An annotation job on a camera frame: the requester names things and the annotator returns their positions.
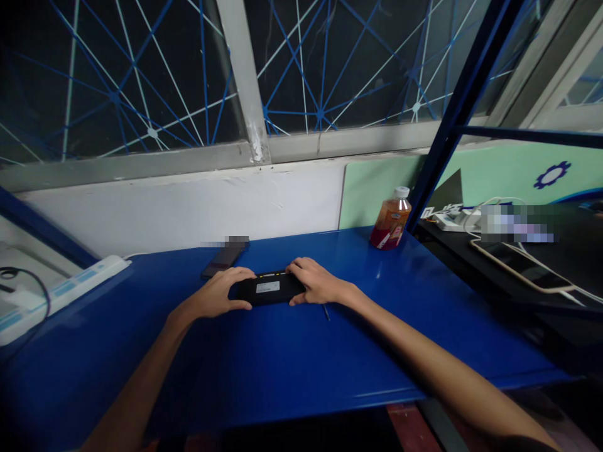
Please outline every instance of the window glass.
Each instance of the window glass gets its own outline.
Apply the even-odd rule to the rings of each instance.
[[[603,49],[565,96],[561,107],[568,105],[600,104],[603,102]]]
[[[247,0],[269,133],[441,119],[488,5]],[[523,6],[477,114],[493,106],[545,7]]]
[[[3,165],[243,137],[215,0],[21,0],[5,8]]]

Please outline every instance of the gold phone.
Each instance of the gold phone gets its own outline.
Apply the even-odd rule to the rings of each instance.
[[[534,290],[542,293],[559,293],[574,290],[568,280],[538,265],[505,243],[483,243],[471,240],[477,250],[499,264]]]

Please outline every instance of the wall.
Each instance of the wall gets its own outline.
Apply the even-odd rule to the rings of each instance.
[[[16,248],[37,261],[52,268],[63,276],[73,276],[82,269],[64,258],[34,236],[15,226],[4,217],[0,217],[0,242]]]
[[[21,193],[18,197],[99,257],[373,224],[396,185],[410,185],[427,149],[284,163]],[[534,187],[562,161],[567,174]],[[459,147],[442,181],[462,170],[465,203],[518,196],[541,204],[603,186],[596,149],[497,142]]]
[[[348,164],[340,228],[373,224],[393,187],[413,186],[422,158],[408,153]],[[562,163],[565,171],[558,168]],[[602,166],[600,149],[513,141],[496,142],[496,146],[482,143],[457,148],[438,185],[460,169],[465,205],[494,196],[516,196],[539,205],[603,187]]]
[[[18,197],[105,257],[337,229],[349,159],[115,181]]]

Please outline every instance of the white wall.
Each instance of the white wall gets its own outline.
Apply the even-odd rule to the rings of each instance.
[[[70,277],[82,269],[34,236],[15,226],[4,217],[0,217],[0,242],[16,248],[38,262],[45,264],[58,273]]]
[[[348,159],[57,188],[18,197],[99,257],[338,227]]]

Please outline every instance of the white bottle cap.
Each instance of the white bottle cap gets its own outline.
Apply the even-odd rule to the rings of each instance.
[[[395,198],[408,198],[409,193],[410,193],[410,188],[408,188],[408,187],[396,187],[394,189],[394,197]]]

